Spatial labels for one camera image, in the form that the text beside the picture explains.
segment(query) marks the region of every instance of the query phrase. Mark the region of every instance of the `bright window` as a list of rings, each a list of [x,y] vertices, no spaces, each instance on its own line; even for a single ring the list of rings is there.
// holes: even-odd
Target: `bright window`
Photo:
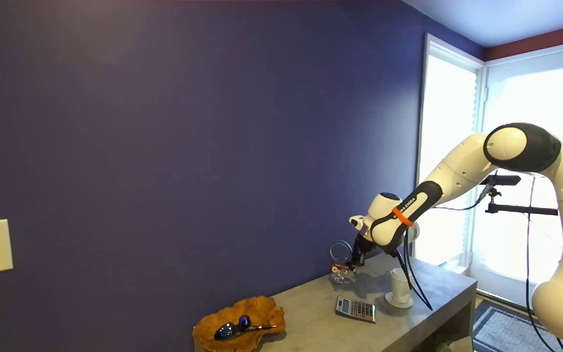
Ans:
[[[483,131],[509,121],[528,121],[563,139],[563,47],[489,63],[487,82]],[[534,176],[521,176],[519,186],[501,190],[497,203],[530,203]],[[532,203],[558,207],[556,190],[546,176],[536,176]],[[478,209],[472,274],[480,280],[480,289],[525,305],[527,233],[525,213],[489,215]],[[560,264],[563,250],[560,217],[532,215],[530,242],[530,280],[536,286],[546,282]]]
[[[478,131],[478,88],[482,63],[429,35],[425,57],[425,98],[419,147],[419,182],[472,131]],[[472,196],[450,201],[466,207]],[[468,264],[470,211],[433,209],[421,219],[417,258],[431,264]]]

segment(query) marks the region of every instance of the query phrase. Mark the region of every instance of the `blue wall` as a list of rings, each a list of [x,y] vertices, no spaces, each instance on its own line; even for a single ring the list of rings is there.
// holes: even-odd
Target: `blue wall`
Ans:
[[[327,272],[413,190],[405,4],[0,2],[0,352],[190,348],[208,313]]]

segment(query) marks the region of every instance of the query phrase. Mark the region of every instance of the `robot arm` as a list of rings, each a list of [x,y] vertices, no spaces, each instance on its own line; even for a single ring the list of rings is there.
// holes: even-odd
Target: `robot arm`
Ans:
[[[364,252],[374,246],[396,254],[401,237],[423,213],[464,196],[495,168],[548,176],[556,186],[563,221],[563,143],[538,125],[509,123],[462,141],[405,199],[380,194],[366,215],[351,217],[358,231],[353,260],[362,264]],[[536,289],[534,309],[540,321],[563,338],[563,258],[556,276]]]

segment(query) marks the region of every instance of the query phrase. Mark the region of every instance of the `black cable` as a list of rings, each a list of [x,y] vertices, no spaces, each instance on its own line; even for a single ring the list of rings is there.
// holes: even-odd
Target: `black cable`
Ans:
[[[534,186],[536,186],[536,176],[532,178],[532,190],[530,190],[530,207],[534,205]],[[544,346],[548,346],[552,352],[554,348],[548,344],[548,340],[540,334],[540,329],[534,321],[534,311],[532,311],[532,303],[530,303],[530,266],[532,266],[532,250],[530,250],[530,237],[532,237],[532,213],[528,211],[528,227],[527,227],[527,280],[525,280],[525,303],[527,303],[527,311],[530,317],[530,323],[538,334],[538,338],[544,342]]]
[[[468,205],[468,207],[437,207],[437,209],[446,209],[446,211],[470,211],[470,209],[478,207],[478,205],[483,201],[483,198],[485,198],[487,194],[491,194],[493,188],[495,188],[493,184],[487,184],[487,186],[483,188],[483,192],[478,196],[478,199],[476,199],[472,205]]]
[[[423,289],[423,286],[421,286],[421,282],[419,282],[419,278],[417,278],[417,274],[415,274],[415,266],[413,266],[413,262],[411,262],[411,239],[409,239],[409,235],[405,235],[405,258],[407,258],[407,266],[409,266],[409,272],[413,274],[413,280],[415,280],[415,286],[417,286],[417,295],[419,297],[423,297],[423,303],[431,309],[431,311],[435,311],[435,307],[433,307],[433,303],[431,303],[431,299],[427,297],[427,293],[425,293],[425,289]]]
[[[407,286],[415,291],[415,295],[431,309],[435,311],[431,299],[425,295],[423,291],[423,286],[419,284],[419,278],[415,274],[415,268],[413,268],[413,262],[411,262],[411,252],[409,252],[409,235],[405,233],[405,254],[401,258],[401,252],[397,250],[397,260],[399,260],[399,266],[403,268],[403,274],[407,278]]]
[[[563,342],[560,340],[560,336],[556,336],[556,340],[558,340],[560,348],[563,350]]]

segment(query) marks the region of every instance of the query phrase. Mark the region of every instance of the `table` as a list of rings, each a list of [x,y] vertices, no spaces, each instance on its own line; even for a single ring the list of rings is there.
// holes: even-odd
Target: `table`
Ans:
[[[354,284],[335,284],[329,276],[274,295],[284,307],[286,334],[263,340],[263,352],[407,352],[437,350],[464,338],[472,350],[472,323],[478,282],[413,260],[415,274],[433,303],[433,311],[415,297],[411,309],[392,307],[384,293],[392,291],[390,270],[399,262],[388,254],[372,256],[358,268]],[[337,297],[372,301],[378,323],[347,319],[335,313]]]

